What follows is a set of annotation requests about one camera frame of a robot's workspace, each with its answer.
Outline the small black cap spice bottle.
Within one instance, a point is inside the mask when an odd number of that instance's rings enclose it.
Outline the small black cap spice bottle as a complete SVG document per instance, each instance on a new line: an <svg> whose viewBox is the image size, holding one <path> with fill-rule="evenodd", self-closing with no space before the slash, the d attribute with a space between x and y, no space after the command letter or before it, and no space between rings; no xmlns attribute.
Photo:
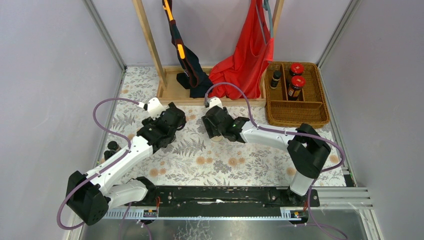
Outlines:
<svg viewBox="0 0 424 240"><path fill-rule="evenodd" d="M271 82L270 82L270 88L271 89L277 88L277 86L278 86L278 84L281 80L281 76L282 76L282 73L279 70L276 70L276 71L273 72L272 79L271 79Z"/></svg>

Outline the red lid sauce jar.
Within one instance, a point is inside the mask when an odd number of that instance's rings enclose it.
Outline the red lid sauce jar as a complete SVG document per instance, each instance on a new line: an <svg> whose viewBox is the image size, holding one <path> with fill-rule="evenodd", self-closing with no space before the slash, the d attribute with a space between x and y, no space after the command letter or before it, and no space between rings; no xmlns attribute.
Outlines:
<svg viewBox="0 0 424 240"><path fill-rule="evenodd" d="M304 66L299 62L294 62L289 67L289 75L291 77L301 76L305 71Z"/></svg>

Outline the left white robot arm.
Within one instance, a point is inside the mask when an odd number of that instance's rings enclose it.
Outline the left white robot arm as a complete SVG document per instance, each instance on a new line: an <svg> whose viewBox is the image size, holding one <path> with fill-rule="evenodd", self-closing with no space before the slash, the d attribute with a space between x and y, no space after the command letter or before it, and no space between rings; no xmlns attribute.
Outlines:
<svg viewBox="0 0 424 240"><path fill-rule="evenodd" d="M139 103L149 117L126 147L104 163L82 174L72 173L67 182L66 197L60 205L67 205L88 226L99 222L109 209L143 200L148 189L140 180L117 185L117 181L138 162L166 148L175 140L176 132L184 128L186 116L173 102L163 106L157 98Z"/></svg>

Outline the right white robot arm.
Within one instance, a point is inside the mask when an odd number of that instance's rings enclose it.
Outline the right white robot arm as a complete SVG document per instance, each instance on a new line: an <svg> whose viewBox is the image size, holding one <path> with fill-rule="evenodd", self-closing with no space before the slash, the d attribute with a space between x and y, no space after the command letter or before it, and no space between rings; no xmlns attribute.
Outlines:
<svg viewBox="0 0 424 240"><path fill-rule="evenodd" d="M209 109L201 119L211 139L222 136L230 142L261 144L286 151L296 169L289 190L298 196L307 194L331 153L329 144L306 123L287 129L254 125L247 117L233 118L225 107L219 106Z"/></svg>

